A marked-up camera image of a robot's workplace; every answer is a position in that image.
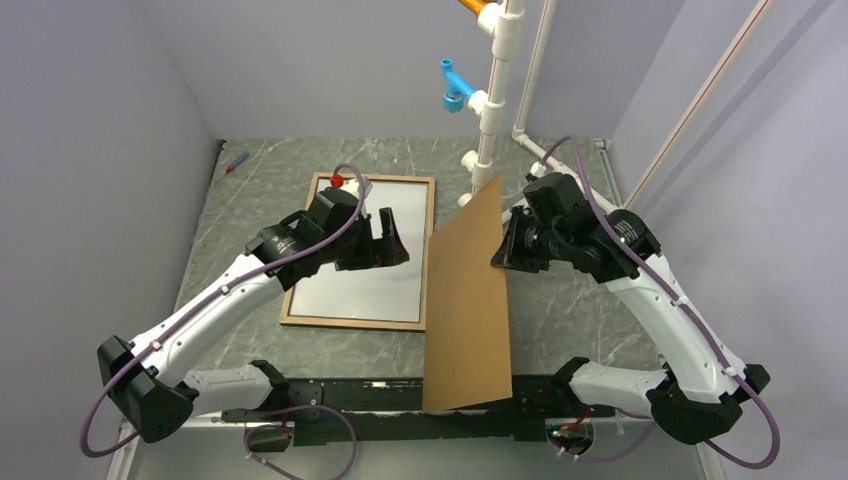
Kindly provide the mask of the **light wooden picture frame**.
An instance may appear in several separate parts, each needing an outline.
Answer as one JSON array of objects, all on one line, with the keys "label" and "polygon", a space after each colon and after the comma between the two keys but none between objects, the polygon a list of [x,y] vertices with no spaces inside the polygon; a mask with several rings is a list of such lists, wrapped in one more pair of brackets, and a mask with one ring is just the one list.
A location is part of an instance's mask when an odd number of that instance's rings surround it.
[{"label": "light wooden picture frame", "polygon": [[342,236],[336,250],[341,259],[285,294],[282,325],[425,330],[436,181],[378,174],[366,180],[364,217]]}]

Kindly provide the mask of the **brown fibreboard backing board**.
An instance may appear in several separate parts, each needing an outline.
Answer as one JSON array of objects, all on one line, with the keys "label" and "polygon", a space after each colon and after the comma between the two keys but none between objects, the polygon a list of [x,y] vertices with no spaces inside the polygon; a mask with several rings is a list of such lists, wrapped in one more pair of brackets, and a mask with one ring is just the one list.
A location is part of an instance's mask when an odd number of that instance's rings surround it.
[{"label": "brown fibreboard backing board", "polygon": [[440,413],[512,394],[501,182],[491,180],[429,241],[422,408]]}]

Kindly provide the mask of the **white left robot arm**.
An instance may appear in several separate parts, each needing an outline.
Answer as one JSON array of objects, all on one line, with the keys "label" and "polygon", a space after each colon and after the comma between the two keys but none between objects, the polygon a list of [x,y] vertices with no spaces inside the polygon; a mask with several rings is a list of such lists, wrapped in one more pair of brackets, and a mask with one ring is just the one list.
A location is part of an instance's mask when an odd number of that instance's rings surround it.
[{"label": "white left robot arm", "polygon": [[271,363],[195,369],[204,352],[254,310],[331,264],[338,271],[394,267],[410,255],[389,207],[374,237],[359,196],[317,192],[309,207],[259,231],[228,269],[169,318],[131,340],[113,336],[97,350],[107,395],[147,443],[210,412],[252,410],[264,420],[290,406],[290,383]]}]

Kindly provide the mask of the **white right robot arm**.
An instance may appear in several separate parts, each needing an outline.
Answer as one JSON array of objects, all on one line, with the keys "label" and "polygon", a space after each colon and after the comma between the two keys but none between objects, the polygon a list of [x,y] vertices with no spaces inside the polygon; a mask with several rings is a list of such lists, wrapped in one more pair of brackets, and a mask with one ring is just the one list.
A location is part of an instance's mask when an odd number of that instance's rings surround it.
[{"label": "white right robot arm", "polygon": [[571,264],[631,311],[665,359],[658,370],[640,371],[574,357],[553,376],[555,409],[574,415],[604,406],[648,416],[687,445],[727,433],[750,398],[736,380],[761,392],[770,376],[722,346],[712,331],[701,332],[682,301],[664,290],[676,279],[645,222],[617,209],[604,217],[612,228],[606,232],[576,180],[559,172],[533,178],[523,195],[527,204],[512,208],[492,266],[538,273],[553,261]]}]

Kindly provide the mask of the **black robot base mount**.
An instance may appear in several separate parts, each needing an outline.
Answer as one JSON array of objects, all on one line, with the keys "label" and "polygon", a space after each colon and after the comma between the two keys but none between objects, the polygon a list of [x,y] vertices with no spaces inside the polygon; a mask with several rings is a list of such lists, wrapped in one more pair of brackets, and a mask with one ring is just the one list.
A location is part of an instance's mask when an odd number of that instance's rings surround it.
[{"label": "black robot base mount", "polygon": [[192,373],[177,390],[192,402],[193,416],[217,413],[228,423],[265,422],[283,428],[283,438],[261,434],[248,446],[255,452],[282,452],[288,445],[319,446],[354,438],[400,441],[510,437],[515,441],[551,440],[576,454],[585,453],[591,421],[614,416],[644,420],[633,410],[585,406],[551,375],[518,375],[509,398],[427,413],[420,378],[289,380],[265,361],[249,369],[268,379],[271,390],[259,404],[238,402],[233,383],[212,384],[208,371]]}]

